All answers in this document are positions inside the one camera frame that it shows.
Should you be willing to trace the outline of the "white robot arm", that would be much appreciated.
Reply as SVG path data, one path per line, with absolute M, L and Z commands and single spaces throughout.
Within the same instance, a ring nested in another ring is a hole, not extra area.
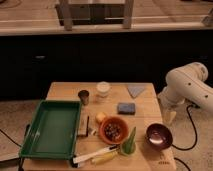
M 170 125 L 176 116 L 175 108 L 189 100 L 213 114 L 213 88 L 205 84 L 207 67 L 193 62 L 170 70 L 165 77 L 166 86 L 157 95 L 163 122 Z

